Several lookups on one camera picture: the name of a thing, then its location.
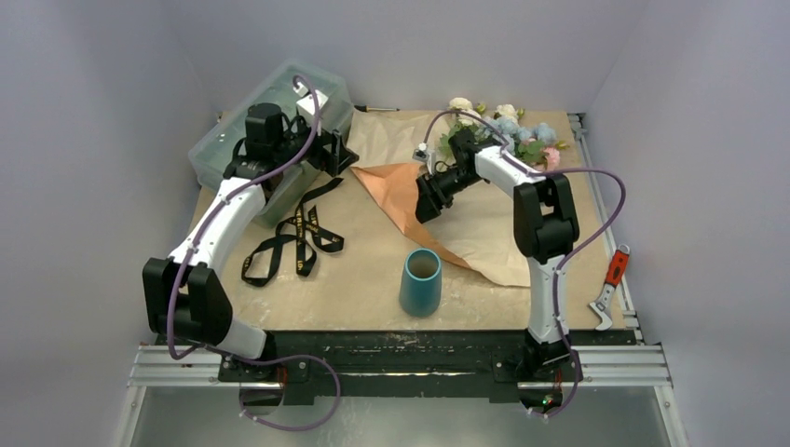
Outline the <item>orange beige wrapping paper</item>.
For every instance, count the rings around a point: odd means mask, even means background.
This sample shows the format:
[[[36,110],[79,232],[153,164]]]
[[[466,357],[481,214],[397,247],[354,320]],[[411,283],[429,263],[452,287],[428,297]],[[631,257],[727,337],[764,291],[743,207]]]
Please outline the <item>orange beige wrapping paper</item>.
[[[427,223],[414,216],[422,167],[412,153],[423,141],[436,146],[451,123],[433,111],[355,112],[347,139],[359,157],[352,172],[407,238],[497,285],[527,288],[529,268],[513,239],[512,201],[493,184],[478,182],[455,194],[452,207]]]

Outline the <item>translucent plastic storage box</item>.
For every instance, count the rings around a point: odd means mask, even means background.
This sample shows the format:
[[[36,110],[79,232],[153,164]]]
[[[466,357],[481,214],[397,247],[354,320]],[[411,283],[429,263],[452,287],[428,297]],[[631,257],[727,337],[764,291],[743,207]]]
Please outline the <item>translucent plastic storage box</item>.
[[[287,134],[311,127],[296,112],[296,81],[329,97],[320,112],[317,135],[336,131],[346,147],[352,117],[346,80],[306,62],[285,61],[189,151],[188,158],[201,186],[216,191],[231,176],[254,179],[289,161]],[[273,227],[283,220],[322,172],[302,161],[264,181],[261,188],[266,203],[256,222]]]

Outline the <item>black gold lettered ribbon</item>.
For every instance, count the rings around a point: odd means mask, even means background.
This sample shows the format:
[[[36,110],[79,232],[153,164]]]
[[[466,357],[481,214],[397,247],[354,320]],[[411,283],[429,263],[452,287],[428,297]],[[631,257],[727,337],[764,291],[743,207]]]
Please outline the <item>black gold lettered ribbon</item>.
[[[334,254],[345,247],[345,239],[333,231],[320,225],[316,206],[308,210],[306,205],[311,201],[332,192],[344,181],[343,178],[333,178],[326,184],[304,193],[297,203],[293,216],[277,224],[275,235],[262,241],[243,261],[240,277],[243,282],[256,288],[263,288],[274,279],[280,268],[284,247],[289,243],[295,244],[295,273],[299,277],[307,278],[312,273],[318,259],[318,252]],[[270,252],[267,273],[260,277],[250,274],[255,258]]]

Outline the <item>orange flower bouquet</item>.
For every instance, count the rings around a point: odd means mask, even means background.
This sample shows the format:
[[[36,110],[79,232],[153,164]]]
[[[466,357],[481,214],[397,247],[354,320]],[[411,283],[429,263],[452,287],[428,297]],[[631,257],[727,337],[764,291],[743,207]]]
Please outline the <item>orange flower bouquet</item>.
[[[498,142],[497,135],[491,130],[496,128],[508,141],[508,151],[528,166],[543,171],[560,167],[561,152],[568,144],[560,140],[556,131],[547,123],[528,127],[520,124],[524,109],[512,104],[498,105],[493,114],[486,115],[486,105],[482,102],[456,97],[448,102],[448,109],[462,111],[477,116],[452,114],[453,124],[438,140],[438,152],[444,158],[450,157],[449,140],[461,130],[470,130],[477,143]]]

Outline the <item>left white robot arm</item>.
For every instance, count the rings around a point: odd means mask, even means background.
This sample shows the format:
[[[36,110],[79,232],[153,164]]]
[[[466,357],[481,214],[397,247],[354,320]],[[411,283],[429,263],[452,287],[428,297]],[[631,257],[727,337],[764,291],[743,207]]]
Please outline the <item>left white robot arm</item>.
[[[220,276],[244,230],[265,207],[268,181],[303,161],[332,175],[357,161],[341,135],[324,127],[323,109],[308,98],[297,103],[294,116],[271,102],[251,106],[246,134],[234,145],[206,212],[166,258],[151,258],[144,265],[148,323],[165,337],[173,359],[190,354],[190,349],[177,349],[183,340],[193,348],[242,357],[242,370],[256,381],[277,371],[270,335],[235,317]]]

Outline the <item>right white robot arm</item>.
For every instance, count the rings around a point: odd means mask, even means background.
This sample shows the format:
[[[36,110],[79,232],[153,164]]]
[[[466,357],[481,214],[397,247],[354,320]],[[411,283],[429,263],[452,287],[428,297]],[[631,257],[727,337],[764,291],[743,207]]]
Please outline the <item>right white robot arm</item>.
[[[480,181],[511,199],[514,241],[530,275],[530,314],[515,373],[544,379],[571,358],[562,268],[579,239],[579,220],[570,182],[563,174],[538,173],[501,142],[477,142],[468,130],[449,143],[454,164],[430,169],[415,181],[415,216],[421,223],[439,217],[452,206],[455,194]]]

